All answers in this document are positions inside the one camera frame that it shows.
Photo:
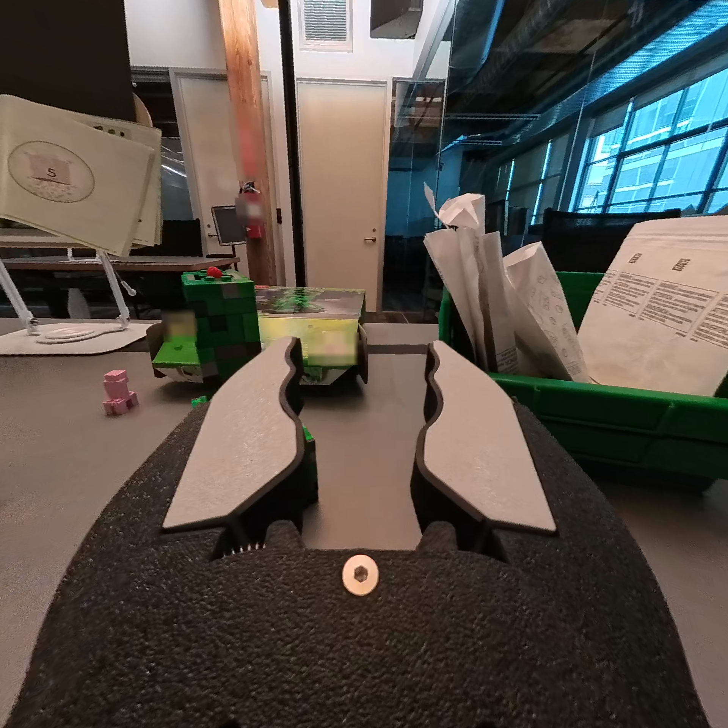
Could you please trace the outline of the white paper bag with icons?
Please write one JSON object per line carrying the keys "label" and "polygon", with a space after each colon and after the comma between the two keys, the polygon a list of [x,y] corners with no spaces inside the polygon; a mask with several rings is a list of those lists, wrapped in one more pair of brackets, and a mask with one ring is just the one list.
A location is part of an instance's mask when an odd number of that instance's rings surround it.
{"label": "white paper bag with icons", "polygon": [[515,250],[503,263],[518,373],[592,383],[566,295],[542,243]]}

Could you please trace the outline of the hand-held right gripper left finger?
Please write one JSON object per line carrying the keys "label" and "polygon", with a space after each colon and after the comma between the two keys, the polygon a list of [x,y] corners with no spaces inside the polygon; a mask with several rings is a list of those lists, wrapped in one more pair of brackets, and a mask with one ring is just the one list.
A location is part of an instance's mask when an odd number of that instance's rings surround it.
{"label": "hand-held right gripper left finger", "polygon": [[300,531],[309,505],[302,374],[301,341],[288,336],[222,385],[162,522],[166,539],[219,531],[219,548],[265,548],[275,523]]}

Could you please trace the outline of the wooden post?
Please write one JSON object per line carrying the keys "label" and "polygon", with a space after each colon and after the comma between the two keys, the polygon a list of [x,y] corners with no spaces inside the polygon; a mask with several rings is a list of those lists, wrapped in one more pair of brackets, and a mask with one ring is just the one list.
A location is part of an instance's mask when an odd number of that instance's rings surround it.
{"label": "wooden post", "polygon": [[219,1],[238,187],[254,183],[264,233],[246,246],[258,284],[295,283],[278,2]]}

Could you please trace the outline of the large window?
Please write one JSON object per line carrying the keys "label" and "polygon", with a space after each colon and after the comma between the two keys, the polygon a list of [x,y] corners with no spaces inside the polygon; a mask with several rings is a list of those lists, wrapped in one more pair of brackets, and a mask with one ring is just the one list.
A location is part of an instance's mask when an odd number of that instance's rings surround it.
{"label": "large window", "polygon": [[594,117],[569,210],[726,214],[726,54]]}

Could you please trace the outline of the long wooden desk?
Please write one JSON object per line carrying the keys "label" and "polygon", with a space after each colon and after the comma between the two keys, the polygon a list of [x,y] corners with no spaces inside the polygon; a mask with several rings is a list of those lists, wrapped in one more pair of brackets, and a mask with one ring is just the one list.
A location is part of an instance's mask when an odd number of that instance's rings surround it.
{"label": "long wooden desk", "polygon": [[[234,268],[241,264],[236,256],[128,256],[110,257],[111,266],[120,274],[166,275],[187,271],[205,270],[209,267]],[[104,266],[98,256],[30,256],[2,259],[7,274],[18,288],[50,287],[56,281],[80,278],[84,274],[105,277]]]}

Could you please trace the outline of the pink lego pig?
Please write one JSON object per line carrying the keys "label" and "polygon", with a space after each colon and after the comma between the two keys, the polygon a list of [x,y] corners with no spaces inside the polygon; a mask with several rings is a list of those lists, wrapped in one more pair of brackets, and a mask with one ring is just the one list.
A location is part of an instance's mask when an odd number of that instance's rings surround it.
{"label": "pink lego pig", "polygon": [[111,370],[104,375],[105,400],[103,407],[107,416],[121,416],[138,406],[138,395],[129,389],[129,378],[125,369]]}

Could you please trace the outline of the green lego box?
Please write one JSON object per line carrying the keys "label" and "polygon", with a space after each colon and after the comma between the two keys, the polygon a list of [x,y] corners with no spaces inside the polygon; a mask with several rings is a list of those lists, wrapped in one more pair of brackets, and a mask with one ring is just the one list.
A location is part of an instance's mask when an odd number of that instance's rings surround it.
{"label": "green lego box", "polygon": [[[294,337],[301,343],[301,384],[329,386],[350,371],[368,381],[367,338],[361,325],[364,291],[255,287],[261,351],[275,340]],[[157,337],[149,339],[155,375],[204,384],[196,352],[195,314],[187,307],[167,312],[156,332]]]}

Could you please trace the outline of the green lego body block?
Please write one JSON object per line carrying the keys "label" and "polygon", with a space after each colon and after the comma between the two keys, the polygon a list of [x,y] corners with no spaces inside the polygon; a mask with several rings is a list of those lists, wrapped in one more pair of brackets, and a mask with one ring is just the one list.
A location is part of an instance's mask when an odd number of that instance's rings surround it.
{"label": "green lego body block", "polygon": [[181,283],[195,314],[202,382],[218,387],[261,353],[256,287],[238,271],[216,267],[186,271]]}

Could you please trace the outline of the wall tablet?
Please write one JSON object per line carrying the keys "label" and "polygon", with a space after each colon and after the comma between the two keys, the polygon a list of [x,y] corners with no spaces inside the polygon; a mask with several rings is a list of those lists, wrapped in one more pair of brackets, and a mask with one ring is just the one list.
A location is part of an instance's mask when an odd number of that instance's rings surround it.
{"label": "wall tablet", "polygon": [[220,246],[231,248],[246,243],[246,230],[235,205],[212,206],[210,210]]}

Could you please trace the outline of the black mesh office chair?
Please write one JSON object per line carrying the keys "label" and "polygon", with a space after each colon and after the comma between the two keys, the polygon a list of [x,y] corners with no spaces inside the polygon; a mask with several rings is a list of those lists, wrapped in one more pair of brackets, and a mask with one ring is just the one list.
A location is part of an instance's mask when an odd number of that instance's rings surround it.
{"label": "black mesh office chair", "polygon": [[555,271],[607,272],[633,226],[644,221],[680,218],[672,208],[647,213],[572,213],[547,208],[541,243]]}

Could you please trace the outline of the white book stand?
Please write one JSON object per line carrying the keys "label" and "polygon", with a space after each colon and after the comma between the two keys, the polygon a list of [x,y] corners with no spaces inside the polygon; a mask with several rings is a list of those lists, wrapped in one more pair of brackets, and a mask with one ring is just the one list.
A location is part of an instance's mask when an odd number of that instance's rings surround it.
{"label": "white book stand", "polygon": [[96,320],[42,325],[31,313],[20,291],[1,262],[2,289],[16,312],[22,329],[1,336],[2,356],[96,355],[117,351],[146,337],[151,323],[133,323],[119,278],[106,251],[97,250],[119,310],[113,323]]}

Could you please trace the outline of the frosted glass door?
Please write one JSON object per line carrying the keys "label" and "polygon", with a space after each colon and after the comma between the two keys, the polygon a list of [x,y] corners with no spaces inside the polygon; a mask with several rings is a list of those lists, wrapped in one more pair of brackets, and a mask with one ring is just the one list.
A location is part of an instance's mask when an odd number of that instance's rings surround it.
{"label": "frosted glass door", "polygon": [[192,209],[205,253],[230,253],[216,232],[212,207],[232,205],[237,193],[233,113],[226,72],[169,68]]}

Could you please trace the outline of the large printed white paper bag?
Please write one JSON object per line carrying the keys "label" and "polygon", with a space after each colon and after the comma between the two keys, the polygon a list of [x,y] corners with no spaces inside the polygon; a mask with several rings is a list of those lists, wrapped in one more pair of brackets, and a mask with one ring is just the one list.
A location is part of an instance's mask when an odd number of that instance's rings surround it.
{"label": "large printed white paper bag", "polygon": [[595,384],[713,397],[727,373],[727,217],[636,224],[579,326]]}

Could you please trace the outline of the green plastic bin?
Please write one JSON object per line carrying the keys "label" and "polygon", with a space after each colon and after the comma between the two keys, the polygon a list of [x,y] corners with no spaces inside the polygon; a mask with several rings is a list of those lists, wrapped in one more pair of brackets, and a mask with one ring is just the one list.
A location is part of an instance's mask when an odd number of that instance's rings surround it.
{"label": "green plastic bin", "polygon": [[596,478],[704,492],[727,477],[726,382],[714,396],[490,373]]}

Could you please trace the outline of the lego instruction booklet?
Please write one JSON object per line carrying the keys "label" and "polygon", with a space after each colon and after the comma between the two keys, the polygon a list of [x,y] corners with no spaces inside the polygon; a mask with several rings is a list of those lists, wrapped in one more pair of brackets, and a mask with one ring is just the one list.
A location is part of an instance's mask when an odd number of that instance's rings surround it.
{"label": "lego instruction booklet", "polygon": [[115,256],[161,241],[161,131],[1,96],[1,217]]}

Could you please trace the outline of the white wall vent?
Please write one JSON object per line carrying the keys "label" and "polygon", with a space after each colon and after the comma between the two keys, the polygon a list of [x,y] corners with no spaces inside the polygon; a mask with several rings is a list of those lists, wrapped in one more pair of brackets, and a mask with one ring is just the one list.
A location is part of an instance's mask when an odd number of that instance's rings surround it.
{"label": "white wall vent", "polygon": [[351,52],[351,1],[299,1],[300,49]]}

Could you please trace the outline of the crumpled white paper bag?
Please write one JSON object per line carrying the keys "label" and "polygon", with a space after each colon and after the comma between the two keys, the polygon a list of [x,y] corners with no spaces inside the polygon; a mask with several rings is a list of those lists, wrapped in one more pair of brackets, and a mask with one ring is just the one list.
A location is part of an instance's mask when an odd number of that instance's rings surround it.
{"label": "crumpled white paper bag", "polygon": [[489,370],[478,257],[478,243],[485,233],[485,197],[467,193],[446,200],[436,210],[432,188],[423,187],[432,212],[442,223],[439,230],[425,235],[426,250],[457,308],[476,363]]}

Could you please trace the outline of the narrow white paper bag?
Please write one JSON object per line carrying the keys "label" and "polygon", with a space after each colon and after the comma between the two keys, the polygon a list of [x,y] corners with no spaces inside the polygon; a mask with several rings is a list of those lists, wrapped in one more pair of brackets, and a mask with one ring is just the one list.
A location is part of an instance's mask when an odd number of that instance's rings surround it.
{"label": "narrow white paper bag", "polygon": [[518,353],[499,232],[478,234],[475,243],[486,366],[491,372],[515,375],[519,369]]}

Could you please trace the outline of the black wall panel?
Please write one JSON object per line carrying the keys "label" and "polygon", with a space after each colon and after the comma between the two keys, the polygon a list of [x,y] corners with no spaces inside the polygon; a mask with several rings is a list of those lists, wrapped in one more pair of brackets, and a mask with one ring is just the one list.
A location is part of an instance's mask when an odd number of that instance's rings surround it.
{"label": "black wall panel", "polygon": [[135,121],[123,1],[2,1],[1,94]]}

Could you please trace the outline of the red fire extinguisher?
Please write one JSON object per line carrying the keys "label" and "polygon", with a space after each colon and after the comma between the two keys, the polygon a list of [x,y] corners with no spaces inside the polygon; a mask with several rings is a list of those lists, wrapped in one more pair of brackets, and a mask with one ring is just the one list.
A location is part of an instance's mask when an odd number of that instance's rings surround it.
{"label": "red fire extinguisher", "polygon": [[242,184],[235,199],[235,213],[246,240],[264,236],[265,207],[262,194],[252,181]]}

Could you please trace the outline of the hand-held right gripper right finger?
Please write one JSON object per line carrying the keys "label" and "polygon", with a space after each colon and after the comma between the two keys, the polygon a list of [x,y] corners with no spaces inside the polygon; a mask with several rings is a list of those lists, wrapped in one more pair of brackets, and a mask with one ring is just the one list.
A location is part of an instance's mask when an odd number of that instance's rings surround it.
{"label": "hand-held right gripper right finger", "polygon": [[442,341],[427,349],[425,382],[411,477],[421,532],[447,523],[458,548],[484,548],[494,530],[555,537],[514,402]]}

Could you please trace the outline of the black floor lamp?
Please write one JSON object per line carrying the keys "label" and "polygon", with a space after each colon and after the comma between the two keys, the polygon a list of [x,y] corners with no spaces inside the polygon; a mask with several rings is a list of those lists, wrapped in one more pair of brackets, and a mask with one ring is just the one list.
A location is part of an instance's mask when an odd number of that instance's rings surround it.
{"label": "black floor lamp", "polygon": [[304,216],[301,193],[301,168],[298,147],[296,71],[293,44],[291,1],[278,1],[279,34],[286,121],[287,161],[290,188],[290,219],[293,232],[293,259],[296,286],[306,284]]}

